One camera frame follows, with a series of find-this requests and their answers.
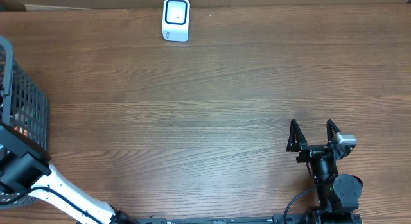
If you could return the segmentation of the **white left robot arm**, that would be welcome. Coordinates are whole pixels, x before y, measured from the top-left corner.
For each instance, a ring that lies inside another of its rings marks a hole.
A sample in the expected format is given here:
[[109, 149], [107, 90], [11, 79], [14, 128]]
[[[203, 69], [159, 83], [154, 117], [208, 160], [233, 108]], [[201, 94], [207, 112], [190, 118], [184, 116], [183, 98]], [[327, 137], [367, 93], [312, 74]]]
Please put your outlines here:
[[25, 196], [50, 203], [79, 223], [135, 223], [125, 212], [88, 195], [50, 163], [49, 153], [28, 136], [1, 123], [1, 191], [15, 194], [1, 202], [11, 205]]

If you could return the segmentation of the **orange tissue pack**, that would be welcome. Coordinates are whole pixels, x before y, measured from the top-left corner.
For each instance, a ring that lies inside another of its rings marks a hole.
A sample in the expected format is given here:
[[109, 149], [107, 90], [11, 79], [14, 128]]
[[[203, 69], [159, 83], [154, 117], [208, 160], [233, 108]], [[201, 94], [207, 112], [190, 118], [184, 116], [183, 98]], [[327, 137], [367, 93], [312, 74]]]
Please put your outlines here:
[[17, 130], [18, 132], [24, 134], [25, 136], [28, 136], [28, 131], [25, 130], [23, 127], [16, 126], [14, 129]]

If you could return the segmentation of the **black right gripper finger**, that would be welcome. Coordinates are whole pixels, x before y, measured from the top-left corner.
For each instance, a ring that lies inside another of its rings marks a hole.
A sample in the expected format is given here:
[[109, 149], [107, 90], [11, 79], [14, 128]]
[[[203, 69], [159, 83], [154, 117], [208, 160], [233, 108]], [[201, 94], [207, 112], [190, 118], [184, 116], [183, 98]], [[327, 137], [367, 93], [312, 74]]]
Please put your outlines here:
[[327, 139], [329, 143], [338, 143], [338, 138], [340, 137], [341, 130], [333, 122], [332, 119], [328, 119], [326, 123], [327, 128]]
[[288, 138], [288, 144], [286, 147], [287, 152], [300, 152], [305, 150], [308, 143], [303, 135], [298, 122], [293, 119], [290, 122], [290, 135]]

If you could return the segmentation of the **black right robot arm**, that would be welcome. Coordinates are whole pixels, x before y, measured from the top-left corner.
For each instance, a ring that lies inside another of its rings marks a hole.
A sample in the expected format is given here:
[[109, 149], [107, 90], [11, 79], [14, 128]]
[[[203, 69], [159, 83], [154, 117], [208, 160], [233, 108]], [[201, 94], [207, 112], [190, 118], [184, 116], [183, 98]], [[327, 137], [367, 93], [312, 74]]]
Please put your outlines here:
[[[290, 121], [290, 135], [287, 152], [297, 153], [296, 162], [305, 163], [313, 187], [295, 196], [286, 206], [283, 223], [361, 223], [359, 198], [362, 194], [362, 180], [350, 174], [340, 174], [337, 161], [348, 156], [356, 147], [353, 134], [342, 132], [332, 120], [327, 120], [327, 143], [309, 145], [296, 120]], [[315, 191], [318, 206], [311, 207], [304, 214], [290, 216], [290, 207], [299, 198]]]

